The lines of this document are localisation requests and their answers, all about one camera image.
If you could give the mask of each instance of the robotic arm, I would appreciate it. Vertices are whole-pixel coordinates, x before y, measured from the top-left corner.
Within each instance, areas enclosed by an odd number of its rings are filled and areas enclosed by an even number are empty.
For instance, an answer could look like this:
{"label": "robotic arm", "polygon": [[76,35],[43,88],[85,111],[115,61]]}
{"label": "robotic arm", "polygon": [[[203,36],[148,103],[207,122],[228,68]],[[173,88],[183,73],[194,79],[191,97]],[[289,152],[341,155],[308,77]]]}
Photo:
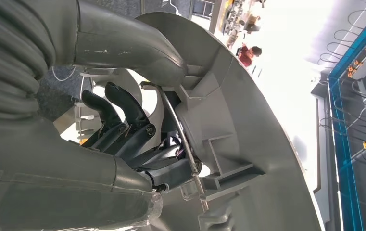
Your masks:
{"label": "robotic arm", "polygon": [[37,80],[55,64],[125,67],[170,87],[187,72],[139,21],[81,0],[0,0],[0,230],[113,229],[156,216],[148,176],[62,140],[37,115]]}
{"label": "robotic arm", "polygon": [[[164,90],[178,98],[189,144],[211,171],[205,192],[182,183],[193,161],[175,158],[178,146],[136,155],[155,129],[114,84],[108,100],[134,108],[128,129],[107,101],[84,92],[104,134],[83,147],[62,140],[34,97],[56,64],[129,68],[172,87]],[[153,192],[166,181],[176,188]],[[139,230],[324,230],[313,197],[263,94],[208,31],[172,14],[133,20],[83,0],[0,0],[0,231],[116,230],[153,218]]]}

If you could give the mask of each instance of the blue frame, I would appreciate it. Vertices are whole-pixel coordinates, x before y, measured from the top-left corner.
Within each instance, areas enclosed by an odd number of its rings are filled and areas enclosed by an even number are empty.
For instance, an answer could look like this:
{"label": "blue frame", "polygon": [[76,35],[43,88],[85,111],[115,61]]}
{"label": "blue frame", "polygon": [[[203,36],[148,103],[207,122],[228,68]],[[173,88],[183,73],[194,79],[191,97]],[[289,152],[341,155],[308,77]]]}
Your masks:
{"label": "blue frame", "polygon": [[338,119],[337,121],[333,120],[333,135],[337,169],[339,170],[341,211],[343,215],[344,230],[346,231],[363,231],[364,228],[355,186],[354,170],[351,165],[351,148],[346,129],[347,126],[344,121],[344,112],[336,109],[336,107],[343,109],[342,100],[339,100],[341,97],[340,78],[365,46],[366,27],[328,76],[332,116]]}

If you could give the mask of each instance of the machine part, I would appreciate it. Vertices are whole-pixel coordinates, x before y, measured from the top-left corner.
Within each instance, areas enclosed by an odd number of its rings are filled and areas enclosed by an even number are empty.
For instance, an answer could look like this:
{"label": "machine part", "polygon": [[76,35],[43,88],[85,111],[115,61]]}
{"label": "machine part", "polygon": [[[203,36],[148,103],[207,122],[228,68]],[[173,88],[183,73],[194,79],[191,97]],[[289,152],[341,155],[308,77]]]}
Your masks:
{"label": "machine part", "polygon": [[147,150],[152,149],[153,147],[158,146],[161,143],[161,128],[162,122],[164,118],[164,106],[162,103],[162,98],[156,88],[155,85],[147,85],[145,83],[149,82],[141,82],[140,85],[144,90],[154,90],[156,91],[157,96],[157,104],[152,114],[149,115],[149,121],[151,124],[154,125],[156,131],[158,131],[147,143],[146,145],[140,150],[141,153],[146,152]]}
{"label": "machine part", "polygon": [[[194,160],[194,156],[193,156],[193,153],[191,152],[189,142],[187,141],[187,138],[184,135],[183,128],[180,125],[180,122],[177,118],[177,115],[174,112],[173,107],[172,107],[170,101],[168,100],[166,93],[163,91],[163,89],[160,86],[157,86],[157,89],[160,93],[160,96],[162,97],[163,104],[165,105],[165,107],[169,111],[169,113],[170,113],[170,115],[171,115],[171,117],[172,117],[172,119],[173,119],[173,121],[174,121],[174,123],[177,127],[177,131],[180,135],[181,142],[183,143],[185,151],[188,155],[188,159],[189,159],[189,163],[190,163],[190,167],[191,167],[191,171],[192,171],[192,176],[193,176],[194,181],[196,183],[197,190],[200,193],[200,195],[203,195],[204,194],[204,188],[202,187],[200,177],[198,176],[199,173],[198,173],[198,170],[196,168],[196,163],[195,163],[195,160]],[[208,210],[208,204],[207,204],[206,201],[201,200],[201,205],[202,205],[202,209],[203,209],[204,212]]]}
{"label": "machine part", "polygon": [[123,110],[127,123],[133,129],[140,129],[150,123],[139,102],[120,86],[108,82],[105,86],[105,95],[110,102]]}
{"label": "machine part", "polygon": [[91,148],[97,149],[103,153],[108,153],[107,150],[115,143],[122,134],[126,131],[127,126],[124,123],[120,123],[117,126],[112,127],[110,130],[105,132],[102,137],[99,137],[95,143],[91,145]]}
{"label": "machine part", "polygon": [[62,140],[37,116],[37,80],[73,64],[133,68],[168,86],[187,72],[167,39],[136,20],[81,0],[0,0],[0,230],[116,229],[159,214],[146,176]]}
{"label": "machine part", "polygon": [[148,150],[128,162],[132,169],[137,169],[139,166],[157,161],[159,159],[170,158],[176,156],[178,145],[174,145],[163,150]]}
{"label": "machine part", "polygon": [[128,130],[124,133],[124,138],[120,138],[115,141],[105,153],[113,154],[125,160],[126,162],[135,158],[139,155],[141,148],[146,144],[147,141],[153,137],[153,132],[156,132],[156,128],[153,124],[147,124],[146,126],[136,130],[133,133],[128,133]]}
{"label": "machine part", "polygon": [[130,72],[125,68],[84,68],[80,75],[89,77],[95,82],[95,86],[105,87],[108,82],[112,82],[131,94],[140,105],[143,97],[140,87]]}
{"label": "machine part", "polygon": [[[232,53],[208,31],[184,18],[156,12],[137,19],[159,29],[188,64],[204,70],[193,88],[175,87],[182,101],[176,114],[195,154],[211,171],[208,180],[232,176],[217,181],[220,189],[203,184],[206,194],[202,199],[208,200],[210,212],[238,195],[240,203],[232,207],[232,217],[235,223],[247,226],[237,230],[324,230],[316,200],[287,135]],[[233,174],[238,168],[242,171]],[[200,201],[190,190],[185,193],[187,201],[181,190],[163,195],[159,220],[169,230],[200,228],[191,225],[203,213],[196,206]],[[173,210],[189,215],[180,222],[173,219],[178,216]]]}
{"label": "machine part", "polygon": [[159,31],[109,11],[102,13],[101,8],[84,1],[79,1],[79,11],[75,63],[129,68],[155,84],[170,87],[187,73],[184,60]]}
{"label": "machine part", "polygon": [[177,160],[175,158],[151,162],[140,166],[138,171],[148,174],[153,185],[166,185],[166,192],[188,181],[192,175],[189,160]]}
{"label": "machine part", "polygon": [[82,92],[82,102],[87,107],[98,111],[101,122],[106,127],[111,128],[122,122],[114,107],[112,107],[108,101],[89,90],[84,90]]}

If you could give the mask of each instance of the gray plastic housing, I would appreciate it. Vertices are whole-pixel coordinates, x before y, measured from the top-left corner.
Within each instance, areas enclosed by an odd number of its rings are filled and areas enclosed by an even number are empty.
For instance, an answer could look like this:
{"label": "gray plastic housing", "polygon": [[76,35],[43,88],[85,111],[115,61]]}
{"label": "gray plastic housing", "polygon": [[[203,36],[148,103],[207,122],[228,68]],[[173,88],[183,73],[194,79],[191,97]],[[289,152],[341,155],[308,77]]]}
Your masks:
{"label": "gray plastic housing", "polygon": [[[175,87],[182,100],[176,113],[194,153],[211,170],[203,179],[206,193],[202,195],[210,213],[237,195],[240,203],[232,207],[235,230],[324,230],[291,142],[238,59],[208,31],[182,17],[148,13],[137,19],[159,29],[189,67],[188,76]],[[193,200],[200,203],[198,199],[182,202],[178,193],[164,195],[170,205],[165,203],[159,222],[169,228],[162,230],[214,227],[209,219],[189,226],[197,221],[195,216],[173,218],[171,208],[202,214]]]}
{"label": "gray plastic housing", "polygon": [[136,20],[84,1],[0,0],[0,230],[146,225],[161,208],[151,180],[62,140],[37,115],[37,80],[55,64],[128,67],[165,86],[187,70],[158,30]]}

